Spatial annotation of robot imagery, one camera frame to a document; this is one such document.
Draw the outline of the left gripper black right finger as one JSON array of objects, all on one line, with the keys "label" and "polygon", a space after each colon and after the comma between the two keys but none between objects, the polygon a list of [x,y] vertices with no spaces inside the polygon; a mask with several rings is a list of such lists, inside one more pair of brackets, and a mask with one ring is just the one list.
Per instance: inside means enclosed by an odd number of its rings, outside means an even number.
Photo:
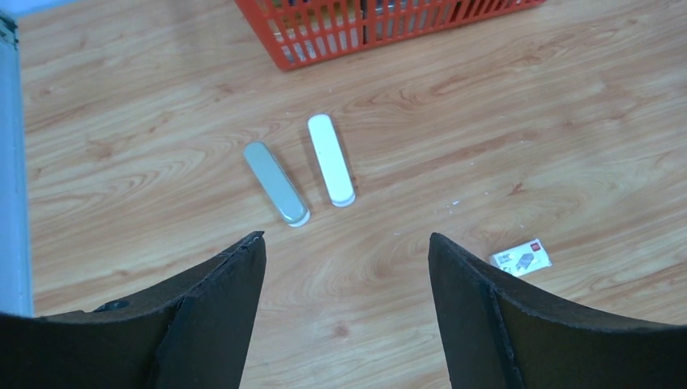
[{"label": "left gripper black right finger", "polygon": [[611,314],[502,271],[448,237],[429,277],[454,388],[683,388],[686,328]]}]

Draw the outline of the greenish white stapler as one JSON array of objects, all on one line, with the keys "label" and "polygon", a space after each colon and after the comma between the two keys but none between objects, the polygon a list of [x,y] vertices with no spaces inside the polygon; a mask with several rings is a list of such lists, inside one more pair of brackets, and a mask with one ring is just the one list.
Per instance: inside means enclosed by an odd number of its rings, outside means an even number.
[{"label": "greenish white stapler", "polygon": [[293,228],[305,225],[310,210],[268,146],[260,141],[248,143],[243,155],[283,221]]}]

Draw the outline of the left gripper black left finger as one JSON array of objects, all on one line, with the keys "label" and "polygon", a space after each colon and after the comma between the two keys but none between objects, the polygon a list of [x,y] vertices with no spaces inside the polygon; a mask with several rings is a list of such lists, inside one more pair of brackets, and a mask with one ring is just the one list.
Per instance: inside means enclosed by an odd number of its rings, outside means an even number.
[{"label": "left gripper black left finger", "polygon": [[91,312],[1,317],[4,388],[237,388],[267,264],[255,231]]}]

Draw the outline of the small staple box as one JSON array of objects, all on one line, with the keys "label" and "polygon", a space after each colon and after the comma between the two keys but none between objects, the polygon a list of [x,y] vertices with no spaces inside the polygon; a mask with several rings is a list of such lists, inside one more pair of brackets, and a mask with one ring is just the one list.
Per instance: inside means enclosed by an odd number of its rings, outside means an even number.
[{"label": "small staple box", "polygon": [[516,277],[553,265],[540,239],[492,254],[489,256],[489,263]]}]

